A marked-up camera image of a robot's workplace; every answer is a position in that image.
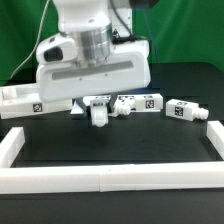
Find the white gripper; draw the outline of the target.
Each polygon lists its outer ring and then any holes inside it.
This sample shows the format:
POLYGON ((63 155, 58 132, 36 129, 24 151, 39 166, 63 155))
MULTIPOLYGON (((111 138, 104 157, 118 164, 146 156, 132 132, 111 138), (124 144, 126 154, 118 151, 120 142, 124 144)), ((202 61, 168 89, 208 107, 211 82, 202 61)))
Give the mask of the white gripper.
POLYGON ((148 86, 149 43, 133 40, 114 44, 109 30, 63 35, 42 41, 36 51, 36 82, 42 100, 75 99, 85 117, 88 95, 111 94, 108 113, 113 113, 118 93, 148 86))

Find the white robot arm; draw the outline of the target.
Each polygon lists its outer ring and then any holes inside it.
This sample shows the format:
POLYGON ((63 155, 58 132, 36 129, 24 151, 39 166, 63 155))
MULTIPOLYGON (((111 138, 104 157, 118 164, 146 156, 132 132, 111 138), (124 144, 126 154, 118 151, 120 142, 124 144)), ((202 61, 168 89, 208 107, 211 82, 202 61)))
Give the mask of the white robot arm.
POLYGON ((154 7, 159 0, 53 0, 59 33, 36 51, 36 81, 45 102, 144 88, 151 81, 149 42, 114 39, 111 14, 154 7))

